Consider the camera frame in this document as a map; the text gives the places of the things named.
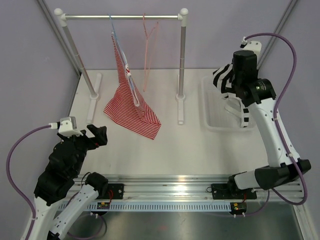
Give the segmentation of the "pink wire hanger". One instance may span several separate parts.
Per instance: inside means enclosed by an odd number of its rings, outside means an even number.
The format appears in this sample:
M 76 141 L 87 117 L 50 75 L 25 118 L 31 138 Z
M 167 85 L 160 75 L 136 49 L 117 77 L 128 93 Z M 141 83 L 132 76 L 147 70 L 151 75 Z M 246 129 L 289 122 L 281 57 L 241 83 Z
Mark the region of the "pink wire hanger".
M 153 55 L 157 45 L 159 22 L 156 21 L 155 25 L 151 29 L 148 29 L 146 14 L 144 13 L 142 16 L 143 30 L 145 35 L 143 92 L 146 92 L 150 76 L 151 64 L 153 61 Z

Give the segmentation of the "black white striped tank top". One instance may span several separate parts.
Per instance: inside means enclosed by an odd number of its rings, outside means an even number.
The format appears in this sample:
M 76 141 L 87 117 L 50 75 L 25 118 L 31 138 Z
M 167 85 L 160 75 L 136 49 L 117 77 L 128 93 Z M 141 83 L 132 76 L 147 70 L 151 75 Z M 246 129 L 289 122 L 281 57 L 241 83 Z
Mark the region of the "black white striped tank top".
M 247 128 L 250 125 L 250 113 L 232 88 L 232 82 L 235 78 L 233 65 L 229 63 L 215 70 L 212 75 L 213 85 L 220 91 L 225 101 L 224 109 L 239 119 L 240 128 Z

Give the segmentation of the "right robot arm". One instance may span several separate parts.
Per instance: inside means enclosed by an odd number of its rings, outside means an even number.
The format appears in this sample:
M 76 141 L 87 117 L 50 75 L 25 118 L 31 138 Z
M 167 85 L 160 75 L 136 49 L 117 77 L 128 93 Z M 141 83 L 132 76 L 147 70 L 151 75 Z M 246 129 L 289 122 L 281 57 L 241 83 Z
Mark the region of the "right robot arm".
M 273 190 L 301 179 L 311 169 L 311 163 L 308 159 L 301 159 L 291 145 L 275 108 L 274 88 L 268 79 L 258 78 L 257 55 L 252 50 L 234 52 L 232 70 L 232 88 L 256 123 L 268 165 L 230 176 L 226 189 L 228 195 L 239 198 L 247 189 Z

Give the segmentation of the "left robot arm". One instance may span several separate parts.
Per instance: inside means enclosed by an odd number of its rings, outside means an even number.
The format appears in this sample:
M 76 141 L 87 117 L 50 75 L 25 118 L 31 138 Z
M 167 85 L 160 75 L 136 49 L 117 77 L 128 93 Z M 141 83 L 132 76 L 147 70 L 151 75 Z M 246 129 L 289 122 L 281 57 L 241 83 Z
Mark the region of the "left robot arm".
M 68 191 L 75 184 L 74 179 L 80 174 L 87 152 L 105 146 L 108 142 L 106 126 L 89 124 L 87 129 L 93 137 L 88 137 L 85 130 L 71 136 L 58 134 L 62 141 L 55 145 L 49 155 L 49 163 L 39 176 L 34 190 L 36 215 L 30 239 L 63 240 L 85 208 L 93 200 L 103 199 L 108 194 L 108 179 L 93 172 L 88 175 L 74 199 L 56 215 Z

